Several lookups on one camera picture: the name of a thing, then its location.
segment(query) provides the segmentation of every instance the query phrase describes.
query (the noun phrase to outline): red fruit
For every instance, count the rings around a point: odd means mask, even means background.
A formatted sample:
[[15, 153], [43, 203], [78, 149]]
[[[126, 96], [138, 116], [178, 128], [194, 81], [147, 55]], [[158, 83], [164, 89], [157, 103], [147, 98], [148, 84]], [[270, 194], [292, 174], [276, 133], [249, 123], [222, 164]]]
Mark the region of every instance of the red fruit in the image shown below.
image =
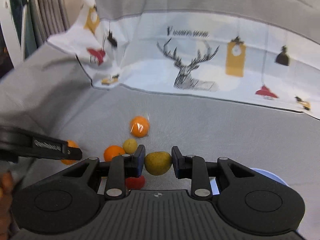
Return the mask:
[[139, 178], [127, 178], [125, 179], [125, 185], [127, 186], [128, 189], [142, 189], [144, 184], [146, 182], [146, 179], [144, 176], [140, 176]]

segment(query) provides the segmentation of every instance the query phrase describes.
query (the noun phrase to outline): metal pin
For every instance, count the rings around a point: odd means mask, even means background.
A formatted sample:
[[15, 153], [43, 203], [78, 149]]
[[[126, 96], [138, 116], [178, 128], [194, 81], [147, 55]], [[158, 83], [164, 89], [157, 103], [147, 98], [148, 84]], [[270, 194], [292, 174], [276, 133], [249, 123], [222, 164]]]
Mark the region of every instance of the metal pin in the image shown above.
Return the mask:
[[199, 188], [199, 189], [195, 190], [195, 194], [198, 197], [207, 197], [210, 195], [210, 190], [207, 190], [205, 188]]
[[122, 190], [118, 188], [111, 188], [107, 190], [107, 195], [110, 197], [118, 197], [122, 194]]

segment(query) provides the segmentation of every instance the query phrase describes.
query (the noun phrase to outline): orange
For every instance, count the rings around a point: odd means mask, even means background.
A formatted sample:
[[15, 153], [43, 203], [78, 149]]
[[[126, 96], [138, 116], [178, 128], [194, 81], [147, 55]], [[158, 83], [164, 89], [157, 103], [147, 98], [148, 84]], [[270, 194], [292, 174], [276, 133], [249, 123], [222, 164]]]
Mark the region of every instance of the orange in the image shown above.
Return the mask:
[[[68, 146], [73, 148], [79, 148], [79, 145], [75, 141], [67, 140]], [[61, 160], [61, 162], [65, 165], [74, 164], [76, 161], [74, 160]]]
[[111, 162], [113, 157], [125, 154], [125, 150], [118, 145], [111, 145], [104, 150], [103, 156], [106, 162]]
[[13, 179], [10, 172], [0, 175], [0, 198], [3, 194], [11, 193], [13, 190]]
[[130, 133], [135, 137], [144, 137], [148, 134], [150, 128], [149, 121], [143, 116], [136, 116], [130, 122]]

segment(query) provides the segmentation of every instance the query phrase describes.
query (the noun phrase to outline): antler print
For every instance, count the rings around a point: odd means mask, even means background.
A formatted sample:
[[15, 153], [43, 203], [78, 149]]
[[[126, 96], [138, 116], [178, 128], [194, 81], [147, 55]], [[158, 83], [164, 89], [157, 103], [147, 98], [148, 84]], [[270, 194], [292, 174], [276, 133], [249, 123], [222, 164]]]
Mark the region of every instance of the antler print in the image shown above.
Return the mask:
[[159, 50], [163, 53], [163, 55], [167, 58], [170, 58], [174, 60], [174, 65], [178, 67], [179, 73], [178, 76], [174, 82], [174, 87], [179, 89], [193, 89], [193, 90], [210, 90], [210, 91], [216, 91], [218, 89], [216, 82], [210, 82], [210, 81], [201, 81], [198, 79], [195, 79], [191, 76], [191, 71], [195, 70], [199, 67], [199, 63], [209, 61], [212, 59], [218, 52], [219, 46], [216, 48], [215, 52], [211, 54], [211, 48], [208, 46], [207, 53], [201, 57], [201, 52], [198, 50], [198, 57], [193, 59], [191, 61], [190, 65], [184, 65], [181, 62], [181, 57], [177, 55], [177, 48], [175, 48], [173, 54], [171, 54], [171, 51], [167, 50], [167, 45], [171, 41], [169, 39], [163, 46], [163, 49], [160, 47], [159, 43], [157, 43], [157, 47]]

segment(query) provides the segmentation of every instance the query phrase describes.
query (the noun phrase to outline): ridged black surface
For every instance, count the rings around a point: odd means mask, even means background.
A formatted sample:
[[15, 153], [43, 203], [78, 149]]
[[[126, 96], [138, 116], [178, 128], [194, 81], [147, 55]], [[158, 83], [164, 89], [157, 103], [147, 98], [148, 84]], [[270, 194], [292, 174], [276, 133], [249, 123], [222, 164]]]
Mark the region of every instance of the ridged black surface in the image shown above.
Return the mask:
[[226, 224], [211, 203], [189, 197], [185, 190], [131, 191], [108, 201], [88, 225], [73, 232], [48, 236], [21, 230], [13, 240], [298, 240], [295, 232], [253, 236]]

